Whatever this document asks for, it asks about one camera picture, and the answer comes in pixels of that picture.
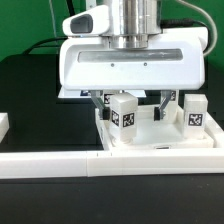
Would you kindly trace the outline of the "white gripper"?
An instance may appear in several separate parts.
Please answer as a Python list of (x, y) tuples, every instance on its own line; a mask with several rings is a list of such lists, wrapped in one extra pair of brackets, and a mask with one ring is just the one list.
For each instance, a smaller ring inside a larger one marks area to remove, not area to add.
[(91, 90), (101, 120), (110, 119), (102, 90), (162, 90), (154, 120), (166, 116), (172, 90), (199, 89), (205, 81), (204, 27), (165, 29), (146, 49), (112, 49), (106, 37), (69, 38), (61, 47), (59, 77), (67, 90)]

